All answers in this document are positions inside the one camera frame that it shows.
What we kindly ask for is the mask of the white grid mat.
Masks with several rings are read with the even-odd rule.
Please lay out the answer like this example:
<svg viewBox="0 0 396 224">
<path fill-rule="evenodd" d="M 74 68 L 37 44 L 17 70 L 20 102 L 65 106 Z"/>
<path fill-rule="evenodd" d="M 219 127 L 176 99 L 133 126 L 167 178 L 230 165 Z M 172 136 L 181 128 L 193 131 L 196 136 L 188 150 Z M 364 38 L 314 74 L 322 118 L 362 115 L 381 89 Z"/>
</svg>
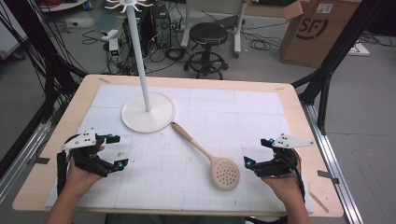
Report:
<svg viewBox="0 0 396 224">
<path fill-rule="evenodd" d="M 244 159 L 269 161 L 273 152 L 263 138 L 288 133 L 280 96 L 274 92 L 163 88 L 177 108 L 175 117 L 209 153 L 243 166 Z M 171 127 L 157 133 L 132 131 L 121 120 L 124 103 L 140 95 L 138 87 L 103 85 L 81 122 L 99 134 L 120 137 L 106 146 L 106 161 L 127 159 L 121 172 L 97 182 L 80 200 L 81 209 L 132 209 L 178 212 L 235 212 L 281 214 L 285 208 L 273 191 L 255 174 L 241 168 L 238 186 L 216 189 L 209 159 Z"/>
</svg>

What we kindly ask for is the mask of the wooden slotted spoon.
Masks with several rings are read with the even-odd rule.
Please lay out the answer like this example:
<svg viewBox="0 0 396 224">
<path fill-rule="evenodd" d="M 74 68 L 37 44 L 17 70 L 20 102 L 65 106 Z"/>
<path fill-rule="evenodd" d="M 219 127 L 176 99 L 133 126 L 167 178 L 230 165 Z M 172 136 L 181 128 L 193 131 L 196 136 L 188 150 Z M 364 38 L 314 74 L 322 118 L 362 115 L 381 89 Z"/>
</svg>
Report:
<svg viewBox="0 0 396 224">
<path fill-rule="evenodd" d="M 172 122 L 171 126 L 178 134 L 189 141 L 209 159 L 210 177 L 216 189 L 221 191 L 230 191 L 237 187 L 241 175 L 240 170 L 234 161 L 210 154 L 176 122 Z"/>
</svg>

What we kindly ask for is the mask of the black metal frame stand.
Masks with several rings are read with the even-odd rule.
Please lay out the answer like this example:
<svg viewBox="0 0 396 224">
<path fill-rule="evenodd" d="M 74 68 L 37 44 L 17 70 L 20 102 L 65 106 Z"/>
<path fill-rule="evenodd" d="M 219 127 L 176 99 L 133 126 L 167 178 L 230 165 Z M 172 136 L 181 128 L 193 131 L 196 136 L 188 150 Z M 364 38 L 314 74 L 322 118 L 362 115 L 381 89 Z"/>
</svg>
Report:
<svg viewBox="0 0 396 224">
<path fill-rule="evenodd" d="M 306 84 L 304 91 L 298 94 L 299 100 L 304 105 L 313 105 L 320 95 L 316 125 L 323 135 L 326 135 L 325 122 L 332 75 L 387 1 L 362 0 L 321 66 L 310 75 L 291 83 L 294 88 Z"/>
<path fill-rule="evenodd" d="M 79 84 L 73 75 L 84 78 L 88 73 L 59 54 L 39 19 L 40 13 L 36 11 L 35 4 L 31 0 L 4 0 L 4 4 L 27 35 L 28 41 L 22 39 L 2 13 L 0 13 L 0 21 L 22 45 L 36 73 L 45 79 L 45 103 L 40 111 L 43 113 L 42 121 L 46 122 L 52 117 L 55 102 L 60 96 L 71 99 L 76 93 Z"/>
</svg>

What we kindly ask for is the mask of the person's left hand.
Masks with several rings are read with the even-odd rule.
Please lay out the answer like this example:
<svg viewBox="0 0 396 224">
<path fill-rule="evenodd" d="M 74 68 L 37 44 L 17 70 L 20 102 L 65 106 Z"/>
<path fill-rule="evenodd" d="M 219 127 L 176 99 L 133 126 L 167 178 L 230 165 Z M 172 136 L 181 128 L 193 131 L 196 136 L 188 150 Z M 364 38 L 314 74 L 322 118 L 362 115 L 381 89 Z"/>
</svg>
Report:
<svg viewBox="0 0 396 224">
<path fill-rule="evenodd" d="M 81 198 L 100 179 L 101 176 L 78 168 L 75 165 L 75 160 L 71 159 L 64 185 L 64 193 L 69 196 Z"/>
</svg>

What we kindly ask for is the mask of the person's right hand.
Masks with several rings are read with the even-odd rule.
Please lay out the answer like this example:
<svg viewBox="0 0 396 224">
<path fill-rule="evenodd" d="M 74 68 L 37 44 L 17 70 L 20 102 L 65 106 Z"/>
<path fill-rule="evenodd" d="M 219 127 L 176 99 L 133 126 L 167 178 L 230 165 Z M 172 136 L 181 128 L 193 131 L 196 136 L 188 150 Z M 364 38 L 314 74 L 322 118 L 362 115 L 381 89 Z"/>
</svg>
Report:
<svg viewBox="0 0 396 224">
<path fill-rule="evenodd" d="M 276 197 L 285 205 L 304 203 L 298 179 L 293 174 L 278 177 L 263 177 L 262 181 L 275 193 Z"/>
</svg>

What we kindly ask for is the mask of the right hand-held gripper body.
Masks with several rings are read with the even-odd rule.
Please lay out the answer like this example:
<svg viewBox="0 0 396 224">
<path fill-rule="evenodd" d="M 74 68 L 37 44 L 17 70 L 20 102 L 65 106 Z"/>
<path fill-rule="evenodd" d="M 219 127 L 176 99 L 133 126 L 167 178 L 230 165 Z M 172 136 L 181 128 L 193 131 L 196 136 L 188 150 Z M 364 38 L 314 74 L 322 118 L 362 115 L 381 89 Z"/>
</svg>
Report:
<svg viewBox="0 0 396 224">
<path fill-rule="evenodd" d="M 274 157 L 270 161 L 258 162 L 258 177 L 282 176 L 291 173 L 297 169 L 298 154 L 295 151 L 297 147 L 310 147 L 313 145 L 311 140 L 294 137 L 282 133 L 277 139 L 274 139 L 272 147 Z"/>
</svg>

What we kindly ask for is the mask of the white metal frame leg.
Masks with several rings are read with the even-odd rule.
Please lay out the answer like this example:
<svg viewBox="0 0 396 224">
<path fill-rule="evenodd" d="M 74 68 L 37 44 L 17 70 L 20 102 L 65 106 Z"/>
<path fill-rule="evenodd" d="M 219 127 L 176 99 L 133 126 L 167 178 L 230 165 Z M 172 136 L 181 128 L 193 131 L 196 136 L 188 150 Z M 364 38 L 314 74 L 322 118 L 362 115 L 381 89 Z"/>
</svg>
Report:
<svg viewBox="0 0 396 224">
<path fill-rule="evenodd" d="M 185 49 L 190 40 L 190 28 L 191 28 L 191 0 L 186 0 L 185 4 L 185 29 L 182 36 L 180 46 Z"/>
<path fill-rule="evenodd" d="M 241 31 L 242 31 L 242 22 L 244 19 L 244 14 L 246 10 L 246 5 L 247 5 L 248 0 L 241 0 L 239 12 L 237 15 L 237 24 L 236 28 L 234 29 L 234 42 L 233 42 L 233 52 L 234 52 L 234 57 L 236 59 L 239 58 L 241 54 Z"/>
</svg>

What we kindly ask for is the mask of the white hook stand rack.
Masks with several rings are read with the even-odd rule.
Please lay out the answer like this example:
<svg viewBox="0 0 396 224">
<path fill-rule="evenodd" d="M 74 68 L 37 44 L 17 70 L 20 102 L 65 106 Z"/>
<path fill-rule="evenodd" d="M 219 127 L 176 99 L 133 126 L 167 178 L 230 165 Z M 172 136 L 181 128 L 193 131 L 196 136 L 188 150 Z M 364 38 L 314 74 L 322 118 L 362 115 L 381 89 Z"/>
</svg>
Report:
<svg viewBox="0 0 396 224">
<path fill-rule="evenodd" d="M 122 110 L 123 123 L 138 133 L 156 133 L 168 126 L 176 116 L 176 107 L 173 101 L 160 92 L 150 92 L 143 63 L 140 38 L 135 13 L 138 6 L 150 7 L 145 0 L 107 0 L 115 9 L 121 7 L 121 13 L 127 13 L 130 35 L 133 42 L 134 56 L 137 65 L 142 93 L 126 101 Z"/>
</svg>

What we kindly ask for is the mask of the black computer tower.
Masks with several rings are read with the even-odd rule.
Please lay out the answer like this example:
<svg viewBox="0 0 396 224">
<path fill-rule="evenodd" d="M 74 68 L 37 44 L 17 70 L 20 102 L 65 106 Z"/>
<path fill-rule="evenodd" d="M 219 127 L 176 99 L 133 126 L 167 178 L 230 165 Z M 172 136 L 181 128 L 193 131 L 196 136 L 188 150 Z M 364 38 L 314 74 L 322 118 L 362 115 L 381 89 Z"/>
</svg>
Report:
<svg viewBox="0 0 396 224">
<path fill-rule="evenodd" d="M 156 4 L 151 8 L 156 42 L 159 49 L 171 47 L 170 16 L 165 4 Z"/>
</svg>

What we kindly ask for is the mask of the brown cardboard box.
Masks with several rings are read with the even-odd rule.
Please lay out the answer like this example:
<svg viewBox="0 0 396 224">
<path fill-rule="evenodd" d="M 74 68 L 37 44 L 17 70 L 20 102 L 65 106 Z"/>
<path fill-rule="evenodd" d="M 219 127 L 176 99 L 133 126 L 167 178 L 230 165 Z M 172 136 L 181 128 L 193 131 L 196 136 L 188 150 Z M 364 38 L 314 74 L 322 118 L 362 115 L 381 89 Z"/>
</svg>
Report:
<svg viewBox="0 0 396 224">
<path fill-rule="evenodd" d="M 280 61 L 318 68 L 362 0 L 247 0 L 246 13 L 279 17 L 289 26 L 279 47 Z"/>
</svg>

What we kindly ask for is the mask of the flat white floor box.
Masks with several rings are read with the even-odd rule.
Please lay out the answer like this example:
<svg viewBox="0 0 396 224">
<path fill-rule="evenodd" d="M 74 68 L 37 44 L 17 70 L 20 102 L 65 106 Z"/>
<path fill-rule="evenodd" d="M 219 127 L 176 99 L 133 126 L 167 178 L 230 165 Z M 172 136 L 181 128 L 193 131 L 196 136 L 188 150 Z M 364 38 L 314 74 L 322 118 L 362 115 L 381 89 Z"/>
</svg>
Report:
<svg viewBox="0 0 396 224">
<path fill-rule="evenodd" d="M 347 55 L 368 57 L 370 55 L 370 51 L 364 47 L 362 43 L 355 43 Z"/>
</svg>

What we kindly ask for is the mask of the thin wooden stick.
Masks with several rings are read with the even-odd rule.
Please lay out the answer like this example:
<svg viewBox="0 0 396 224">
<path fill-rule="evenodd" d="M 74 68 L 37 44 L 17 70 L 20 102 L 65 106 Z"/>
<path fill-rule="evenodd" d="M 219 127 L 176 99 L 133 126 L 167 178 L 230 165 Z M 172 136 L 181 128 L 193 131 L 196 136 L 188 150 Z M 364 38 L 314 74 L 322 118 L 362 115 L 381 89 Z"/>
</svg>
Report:
<svg viewBox="0 0 396 224">
<path fill-rule="evenodd" d="M 323 209 L 325 213 L 329 213 L 328 207 L 311 191 L 308 191 L 311 198 Z"/>
</svg>

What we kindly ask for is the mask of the aluminium rail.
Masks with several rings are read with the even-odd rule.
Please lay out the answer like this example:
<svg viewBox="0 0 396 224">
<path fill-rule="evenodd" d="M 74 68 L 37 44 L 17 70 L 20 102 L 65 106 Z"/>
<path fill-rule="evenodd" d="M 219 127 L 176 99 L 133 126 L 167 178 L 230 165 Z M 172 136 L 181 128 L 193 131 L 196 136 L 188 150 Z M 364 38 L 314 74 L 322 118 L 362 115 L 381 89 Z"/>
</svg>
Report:
<svg viewBox="0 0 396 224">
<path fill-rule="evenodd" d="M 0 161 L 0 204 L 4 202 L 26 167 L 35 165 L 35 158 L 50 140 L 53 126 L 61 116 L 62 106 L 54 105 L 51 115 L 45 115 L 45 107 L 39 107 L 33 118 L 21 132 L 11 149 Z"/>
<path fill-rule="evenodd" d="M 318 112 L 313 105 L 302 104 L 307 120 L 315 136 L 318 149 L 326 165 L 326 175 L 332 181 L 338 199 L 343 207 L 344 216 L 348 224 L 364 224 L 361 213 L 356 205 L 351 191 L 347 185 L 339 162 L 333 152 L 331 142 L 326 133 L 323 133 L 318 126 Z"/>
</svg>

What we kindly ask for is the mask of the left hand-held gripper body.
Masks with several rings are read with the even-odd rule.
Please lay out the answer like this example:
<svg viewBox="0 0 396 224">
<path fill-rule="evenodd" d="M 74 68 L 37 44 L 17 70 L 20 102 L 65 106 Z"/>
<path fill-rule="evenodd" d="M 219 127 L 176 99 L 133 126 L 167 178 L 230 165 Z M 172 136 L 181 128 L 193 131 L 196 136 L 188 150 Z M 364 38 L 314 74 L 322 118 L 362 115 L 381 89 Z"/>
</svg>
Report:
<svg viewBox="0 0 396 224">
<path fill-rule="evenodd" d="M 106 135 L 99 135 L 94 129 L 71 136 L 62 145 L 62 150 L 74 158 L 75 165 L 88 173 L 107 177 L 110 164 L 97 155 Z"/>
</svg>

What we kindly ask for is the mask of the black round stool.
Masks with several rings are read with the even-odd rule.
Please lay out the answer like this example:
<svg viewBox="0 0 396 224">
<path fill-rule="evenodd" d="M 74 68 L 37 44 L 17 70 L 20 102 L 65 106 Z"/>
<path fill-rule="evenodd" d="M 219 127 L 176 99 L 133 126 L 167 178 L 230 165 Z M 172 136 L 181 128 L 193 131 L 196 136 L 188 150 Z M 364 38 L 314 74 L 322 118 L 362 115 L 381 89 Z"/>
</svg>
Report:
<svg viewBox="0 0 396 224">
<path fill-rule="evenodd" d="M 192 69 L 196 73 L 196 78 L 217 73 L 219 80 L 223 80 L 221 71 L 227 70 L 229 65 L 211 49 L 224 44 L 228 40 L 226 29 L 214 22 L 202 22 L 193 25 L 189 35 L 190 40 L 195 43 L 193 48 L 201 46 L 203 50 L 190 56 L 184 63 L 184 70 Z"/>
</svg>

